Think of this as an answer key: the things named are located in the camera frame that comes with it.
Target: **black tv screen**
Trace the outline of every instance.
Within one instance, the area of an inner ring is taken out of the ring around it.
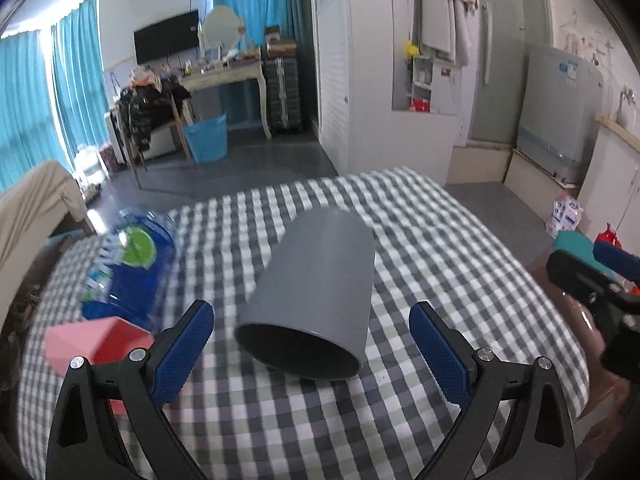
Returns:
[[[162,59],[170,54],[197,48],[198,11],[173,16],[133,33],[136,44],[136,62],[143,64]]]

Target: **wooden countertop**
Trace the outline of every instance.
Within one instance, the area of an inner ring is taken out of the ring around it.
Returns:
[[[634,134],[626,131],[622,126],[617,124],[615,121],[612,121],[608,117],[605,117],[602,114],[596,115],[596,121],[598,121],[602,126],[611,130],[617,136],[619,136],[622,140],[624,140],[629,146],[631,146],[636,152],[640,153],[640,137],[636,137]]]

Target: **floor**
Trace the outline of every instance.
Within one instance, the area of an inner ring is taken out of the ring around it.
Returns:
[[[445,189],[475,214],[525,267],[554,241],[547,234],[544,221],[504,184],[457,184]]]
[[[146,206],[166,212],[255,187],[337,175],[312,133],[267,140],[261,129],[241,130],[230,132],[228,143],[225,158],[197,164],[195,169],[189,168],[182,153],[148,162],[148,173],[139,166],[142,190],[133,172],[122,170],[104,184],[100,197],[89,207],[108,230],[118,212],[127,207]]]

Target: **teal curtain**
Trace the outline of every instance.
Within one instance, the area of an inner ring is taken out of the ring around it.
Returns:
[[[301,0],[213,0],[213,5],[231,7],[244,19],[247,36],[256,45],[264,44],[264,28],[270,25],[279,25],[283,38],[301,44],[306,41]],[[220,94],[230,124],[260,120],[260,97],[255,82],[227,85],[220,89]]]
[[[0,40],[0,191],[45,160],[68,169],[54,125],[39,32]]]
[[[66,150],[73,158],[81,144],[100,146],[109,140],[97,0],[82,2],[51,27],[51,35],[56,108]]]

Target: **gray cylinder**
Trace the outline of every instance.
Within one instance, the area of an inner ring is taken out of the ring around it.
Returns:
[[[374,259],[371,229],[356,213],[302,213],[238,314],[239,345],[304,378],[356,375],[365,359]]]

